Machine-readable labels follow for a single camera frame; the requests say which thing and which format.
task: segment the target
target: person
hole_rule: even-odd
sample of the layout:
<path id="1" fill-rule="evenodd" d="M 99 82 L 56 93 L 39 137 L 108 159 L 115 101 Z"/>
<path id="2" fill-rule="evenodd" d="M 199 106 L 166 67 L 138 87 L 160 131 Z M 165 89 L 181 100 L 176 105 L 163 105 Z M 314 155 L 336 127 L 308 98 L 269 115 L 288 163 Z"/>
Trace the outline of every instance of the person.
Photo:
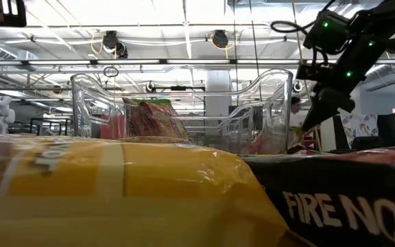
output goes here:
<path id="1" fill-rule="evenodd" d="M 291 98 L 291 115 L 289 126 L 290 127 L 301 127 L 302 120 L 296 114 L 301 109 L 301 99 L 299 97 L 292 97 Z"/>

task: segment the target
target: ceiling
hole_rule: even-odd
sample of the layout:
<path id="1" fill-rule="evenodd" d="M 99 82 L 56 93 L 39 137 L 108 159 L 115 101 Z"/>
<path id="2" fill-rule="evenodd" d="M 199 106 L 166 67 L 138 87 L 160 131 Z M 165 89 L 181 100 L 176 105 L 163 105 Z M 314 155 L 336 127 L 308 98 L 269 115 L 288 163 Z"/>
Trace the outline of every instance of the ceiling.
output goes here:
<path id="1" fill-rule="evenodd" d="M 298 48 L 300 34 L 276 33 L 270 23 L 276 20 L 296 21 L 306 25 L 315 20 L 326 0 L 291 1 L 253 0 L 26 0 L 27 27 L 0 27 L 0 46 L 9 51 L 29 51 L 39 60 L 92 60 L 111 59 L 113 54 L 99 52 L 100 40 L 108 30 L 117 31 L 117 36 L 126 45 L 129 59 L 310 59 L 307 49 Z M 372 8 L 380 1 L 337 1 L 330 8 L 344 16 L 351 17 L 356 11 Z M 228 51 L 216 49 L 210 41 L 215 30 L 225 30 L 234 44 Z M 121 66 L 128 71 L 115 78 L 115 85 L 128 92 L 143 91 L 148 82 L 169 85 L 205 83 L 205 68 L 174 68 L 168 72 L 165 67 L 147 66 L 151 73 L 141 73 L 138 66 Z M 64 67 L 83 69 L 86 66 Z M 291 69 L 296 67 L 276 67 Z M 19 70 L 14 67 L 0 67 L 0 73 L 27 85 L 66 86 L 74 73 L 61 73 L 51 66 L 40 69 L 55 69 L 55 73 L 39 73 Z M 254 67 L 229 69 L 233 89 L 237 85 L 248 85 L 257 77 Z M 369 82 L 381 77 L 377 71 Z M 274 87 L 263 86 L 263 94 L 271 95 Z"/>

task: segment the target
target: black cable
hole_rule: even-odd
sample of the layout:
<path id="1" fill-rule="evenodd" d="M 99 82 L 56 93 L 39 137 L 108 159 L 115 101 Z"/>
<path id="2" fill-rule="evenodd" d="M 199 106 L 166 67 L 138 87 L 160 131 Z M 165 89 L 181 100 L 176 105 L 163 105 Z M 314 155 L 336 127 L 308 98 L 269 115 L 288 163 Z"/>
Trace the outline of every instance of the black cable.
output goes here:
<path id="1" fill-rule="evenodd" d="M 320 12 L 326 11 L 334 2 L 336 2 L 336 0 L 330 0 L 323 8 Z M 316 21 L 312 21 L 309 24 L 305 25 L 305 26 L 300 26 L 298 24 L 295 24 L 291 21 L 272 21 L 271 22 L 271 29 L 274 30 L 275 32 L 279 32 L 279 33 L 283 33 L 283 34 L 289 34 L 289 33 L 294 33 L 294 32 L 302 32 L 304 35 L 308 35 L 306 29 L 313 26 L 315 24 Z M 286 25 L 286 26 L 290 26 L 293 27 L 293 29 L 290 30 L 281 30 L 278 29 L 277 27 L 275 27 L 275 25 Z M 336 51 L 335 53 L 333 53 L 332 55 L 337 55 L 339 53 L 341 53 L 345 48 L 346 48 L 347 44 L 345 44 L 339 51 Z M 318 57 L 318 52 L 321 53 L 323 59 L 324 59 L 324 64 L 328 64 L 328 56 L 325 52 L 323 52 L 322 50 L 318 49 L 315 47 L 315 45 L 312 48 L 313 50 L 313 57 L 312 57 L 312 67 L 314 67 L 316 65 L 316 60 Z"/>
<path id="2" fill-rule="evenodd" d="M 252 17 L 252 4 L 251 0 L 250 2 L 250 12 L 251 12 L 251 24 L 252 24 L 252 37 L 254 39 L 254 51 L 255 51 L 255 61 L 256 61 L 256 66 L 257 66 L 257 77 L 260 76 L 260 70 L 259 70 L 259 56 L 257 55 L 257 43 L 256 43 L 256 38 L 255 38 L 255 29 L 254 29 L 254 19 Z M 259 84 L 259 93 L 260 93 L 260 101 L 263 101 L 261 98 L 261 83 Z"/>
<path id="3" fill-rule="evenodd" d="M 234 15 L 234 59 L 237 60 L 237 34 L 236 34 L 236 1 L 232 3 L 232 14 Z M 239 90 L 239 70 L 236 62 L 236 90 Z M 237 96 L 237 105 L 239 105 L 239 96 Z"/>

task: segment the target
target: snack bag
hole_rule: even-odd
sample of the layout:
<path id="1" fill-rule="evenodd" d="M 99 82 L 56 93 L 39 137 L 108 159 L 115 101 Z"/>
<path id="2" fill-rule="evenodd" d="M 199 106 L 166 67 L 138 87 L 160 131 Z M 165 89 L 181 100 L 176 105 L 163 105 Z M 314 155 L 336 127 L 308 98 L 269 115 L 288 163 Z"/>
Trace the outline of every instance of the snack bag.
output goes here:
<path id="1" fill-rule="evenodd" d="M 0 247 L 306 246 L 250 168 L 187 144 L 0 135 Z"/>
<path id="2" fill-rule="evenodd" d="M 182 123 L 171 118 L 177 114 L 168 99 L 143 101 L 123 98 L 123 102 L 129 106 L 129 137 L 189 138 Z"/>

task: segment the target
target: white robot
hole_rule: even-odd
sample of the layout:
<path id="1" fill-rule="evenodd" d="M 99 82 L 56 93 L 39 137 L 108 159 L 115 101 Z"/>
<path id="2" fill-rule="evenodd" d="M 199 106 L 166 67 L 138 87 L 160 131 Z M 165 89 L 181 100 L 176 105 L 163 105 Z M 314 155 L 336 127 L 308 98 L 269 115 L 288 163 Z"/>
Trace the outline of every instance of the white robot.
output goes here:
<path id="1" fill-rule="evenodd" d="M 10 109 L 11 97 L 0 96 L 0 134 L 8 134 L 8 124 L 14 123 L 14 110 Z"/>

